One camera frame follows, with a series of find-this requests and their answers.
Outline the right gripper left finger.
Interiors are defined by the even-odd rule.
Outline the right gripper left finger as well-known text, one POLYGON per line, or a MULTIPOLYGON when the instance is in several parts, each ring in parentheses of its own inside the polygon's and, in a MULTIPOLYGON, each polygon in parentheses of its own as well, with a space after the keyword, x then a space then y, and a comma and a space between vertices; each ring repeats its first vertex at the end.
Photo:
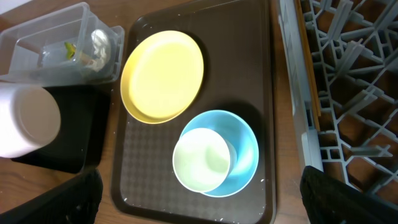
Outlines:
POLYGON ((1 214, 1 223, 94 223, 102 199, 98 169, 89 169, 62 185, 1 214))

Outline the pale green cup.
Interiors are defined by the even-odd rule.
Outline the pale green cup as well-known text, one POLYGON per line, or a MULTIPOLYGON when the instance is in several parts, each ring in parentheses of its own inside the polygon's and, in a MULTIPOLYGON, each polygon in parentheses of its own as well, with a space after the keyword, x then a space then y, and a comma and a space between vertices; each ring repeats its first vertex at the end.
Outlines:
POLYGON ((237 163, 234 146, 216 131, 195 128, 177 141, 172 166, 178 181, 192 192, 219 187, 237 163))

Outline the white bowl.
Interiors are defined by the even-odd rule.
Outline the white bowl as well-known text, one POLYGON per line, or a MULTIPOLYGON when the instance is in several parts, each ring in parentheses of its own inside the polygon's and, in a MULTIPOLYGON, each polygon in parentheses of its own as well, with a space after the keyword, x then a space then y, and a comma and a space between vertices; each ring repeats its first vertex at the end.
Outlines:
POLYGON ((58 104, 47 90, 1 83, 1 157, 21 157, 50 144, 60 127, 58 104))

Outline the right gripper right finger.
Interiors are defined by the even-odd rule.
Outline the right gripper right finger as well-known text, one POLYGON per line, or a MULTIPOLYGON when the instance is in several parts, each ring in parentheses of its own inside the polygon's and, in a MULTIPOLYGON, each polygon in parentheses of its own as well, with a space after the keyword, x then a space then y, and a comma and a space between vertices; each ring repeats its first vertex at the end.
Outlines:
POLYGON ((300 193, 311 224, 397 223, 397 210, 312 166, 303 170, 300 193))

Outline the green snack wrapper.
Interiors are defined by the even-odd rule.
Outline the green snack wrapper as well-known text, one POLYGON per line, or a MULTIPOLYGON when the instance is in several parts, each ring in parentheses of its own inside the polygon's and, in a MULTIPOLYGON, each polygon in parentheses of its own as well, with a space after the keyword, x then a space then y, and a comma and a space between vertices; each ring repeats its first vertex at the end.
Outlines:
POLYGON ((67 58, 67 60, 71 60, 74 57, 74 55, 75 55, 76 46, 73 43, 70 43, 70 42, 65 42, 64 46, 65 46, 65 48, 67 50, 66 58, 67 58))

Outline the white tissue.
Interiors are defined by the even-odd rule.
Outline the white tissue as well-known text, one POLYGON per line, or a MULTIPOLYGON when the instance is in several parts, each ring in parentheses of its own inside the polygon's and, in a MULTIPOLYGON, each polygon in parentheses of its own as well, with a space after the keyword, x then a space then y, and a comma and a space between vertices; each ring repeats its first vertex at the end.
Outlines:
POLYGON ((107 33, 102 29, 96 29, 91 33, 95 59, 91 60, 90 68, 100 71, 110 60, 111 44, 107 33))

